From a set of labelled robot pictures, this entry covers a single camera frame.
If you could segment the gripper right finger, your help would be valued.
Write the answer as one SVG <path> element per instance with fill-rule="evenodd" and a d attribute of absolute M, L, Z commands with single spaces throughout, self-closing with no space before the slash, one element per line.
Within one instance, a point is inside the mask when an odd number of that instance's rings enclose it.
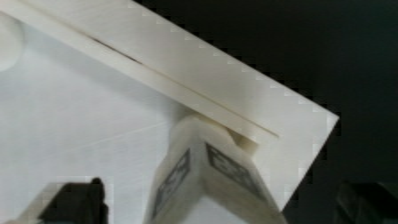
<path fill-rule="evenodd" d="M 343 182 L 335 224 L 398 224 L 398 183 Z"/>

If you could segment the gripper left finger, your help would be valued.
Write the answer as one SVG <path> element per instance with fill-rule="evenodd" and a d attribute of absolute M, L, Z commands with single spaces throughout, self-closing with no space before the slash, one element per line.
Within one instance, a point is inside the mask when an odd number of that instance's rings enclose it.
<path fill-rule="evenodd" d="M 18 224 L 109 224 L 102 179 L 50 183 L 18 217 Z"/>

